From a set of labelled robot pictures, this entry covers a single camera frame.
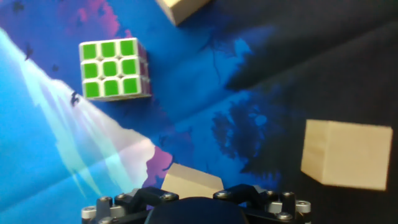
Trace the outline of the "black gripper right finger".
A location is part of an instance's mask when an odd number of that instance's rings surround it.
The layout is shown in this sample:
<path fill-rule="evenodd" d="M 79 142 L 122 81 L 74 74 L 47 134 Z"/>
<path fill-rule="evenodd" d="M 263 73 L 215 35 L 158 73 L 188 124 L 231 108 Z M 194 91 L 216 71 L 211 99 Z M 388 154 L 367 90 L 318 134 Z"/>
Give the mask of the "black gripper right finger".
<path fill-rule="evenodd" d="M 293 192 L 260 190 L 239 184 L 213 194 L 214 200 L 230 203 L 249 224 L 311 224 L 308 201 L 298 200 Z"/>

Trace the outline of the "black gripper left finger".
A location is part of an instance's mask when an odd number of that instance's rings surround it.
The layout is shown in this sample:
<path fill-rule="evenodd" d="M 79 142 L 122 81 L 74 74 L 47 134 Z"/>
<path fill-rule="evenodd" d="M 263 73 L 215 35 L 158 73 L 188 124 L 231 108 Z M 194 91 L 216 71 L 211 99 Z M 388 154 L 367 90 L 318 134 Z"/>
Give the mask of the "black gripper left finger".
<path fill-rule="evenodd" d="M 155 187 L 134 189 L 115 197 L 102 196 L 96 204 L 82 208 L 82 224 L 142 224 L 149 217 L 148 206 L 174 202 L 179 196 Z"/>

